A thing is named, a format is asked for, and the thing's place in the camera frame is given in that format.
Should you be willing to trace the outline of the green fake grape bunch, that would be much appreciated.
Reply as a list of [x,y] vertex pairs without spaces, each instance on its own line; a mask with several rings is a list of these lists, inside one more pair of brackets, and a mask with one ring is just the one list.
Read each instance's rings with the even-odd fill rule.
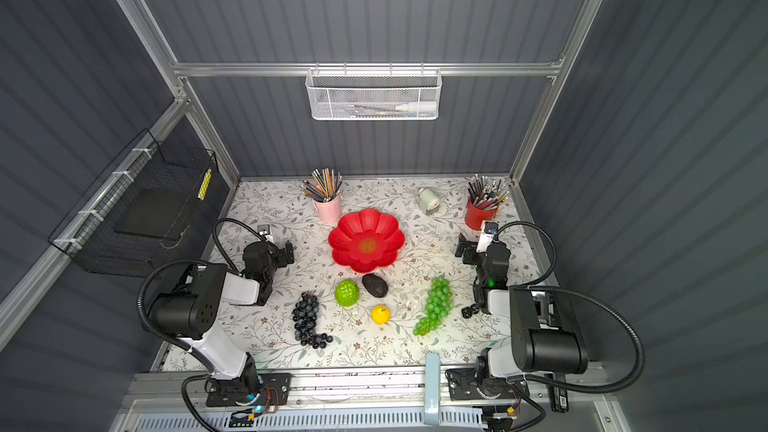
[[427,293],[424,316],[414,329],[415,336],[425,336],[436,331],[453,309],[453,293],[448,279],[436,277],[432,280]]

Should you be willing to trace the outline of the dark purple grape bunch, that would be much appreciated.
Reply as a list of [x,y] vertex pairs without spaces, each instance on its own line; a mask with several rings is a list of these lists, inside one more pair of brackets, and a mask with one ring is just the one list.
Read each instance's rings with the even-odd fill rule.
[[294,337],[301,346],[324,349],[333,342],[333,337],[326,332],[317,331],[320,303],[311,292],[302,292],[292,310]]

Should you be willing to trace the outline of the green fake apple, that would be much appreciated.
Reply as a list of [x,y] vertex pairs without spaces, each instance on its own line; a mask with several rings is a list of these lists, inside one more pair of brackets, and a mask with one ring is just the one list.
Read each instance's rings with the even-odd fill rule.
[[351,279],[341,281],[335,288],[334,297],[342,307],[354,306],[360,297],[357,283]]

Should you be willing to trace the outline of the dark fake avocado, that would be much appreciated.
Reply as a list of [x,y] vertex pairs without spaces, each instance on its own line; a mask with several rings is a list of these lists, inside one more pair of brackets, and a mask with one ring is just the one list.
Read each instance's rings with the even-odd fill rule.
[[384,298],[389,292],[388,283],[382,277],[373,273],[363,276],[362,285],[375,298]]

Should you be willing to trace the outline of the yellow fake lemon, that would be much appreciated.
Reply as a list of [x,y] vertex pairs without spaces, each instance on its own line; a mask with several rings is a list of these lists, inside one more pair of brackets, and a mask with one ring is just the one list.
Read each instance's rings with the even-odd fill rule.
[[378,325],[386,324],[391,318],[391,311],[384,305],[377,305],[372,309],[371,318]]

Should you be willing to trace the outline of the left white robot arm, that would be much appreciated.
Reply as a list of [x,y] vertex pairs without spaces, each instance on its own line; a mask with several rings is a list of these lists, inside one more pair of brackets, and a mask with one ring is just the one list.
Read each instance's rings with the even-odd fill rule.
[[[219,228],[237,225],[256,237],[242,252],[239,269],[225,251]],[[207,372],[202,378],[215,394],[231,394],[251,404],[268,390],[253,357],[235,345],[218,322],[219,306],[264,306],[273,293],[276,271],[295,262],[294,246],[271,240],[268,226],[255,229],[231,218],[212,226],[214,247],[224,261],[176,260],[154,269],[139,289],[137,312],[142,326],[192,355]]]

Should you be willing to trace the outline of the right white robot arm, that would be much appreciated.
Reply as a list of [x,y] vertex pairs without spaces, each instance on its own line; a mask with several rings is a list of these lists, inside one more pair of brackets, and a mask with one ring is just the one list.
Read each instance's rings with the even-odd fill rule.
[[513,221],[502,226],[493,221],[481,225],[475,241],[460,234],[455,256],[475,270],[472,284],[474,302],[461,309],[470,319],[480,313],[509,320],[510,344],[484,349],[472,369],[452,369],[446,373],[456,387],[457,374],[466,374],[466,386],[482,396],[496,397],[511,392],[512,384],[522,388],[526,372],[545,372],[549,379],[562,381],[567,374],[586,371],[589,357],[568,298],[538,287],[554,272],[553,256],[541,276],[513,285],[507,278],[511,252],[500,235],[513,227],[530,228],[540,234],[553,253],[553,240],[540,226]]

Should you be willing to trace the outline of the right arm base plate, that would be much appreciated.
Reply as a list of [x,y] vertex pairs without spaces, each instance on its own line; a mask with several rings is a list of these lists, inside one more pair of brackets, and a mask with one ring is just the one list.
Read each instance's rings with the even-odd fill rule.
[[445,371],[449,394],[454,401],[520,400],[520,392],[528,392],[525,382],[508,382],[504,378],[479,375],[474,367],[449,368]]

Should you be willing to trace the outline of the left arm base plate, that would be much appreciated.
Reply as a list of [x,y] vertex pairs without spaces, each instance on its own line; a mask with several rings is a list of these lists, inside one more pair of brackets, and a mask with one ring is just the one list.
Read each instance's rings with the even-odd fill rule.
[[283,406],[287,403],[291,379],[288,373],[260,374],[258,379],[208,379],[205,405],[213,407]]

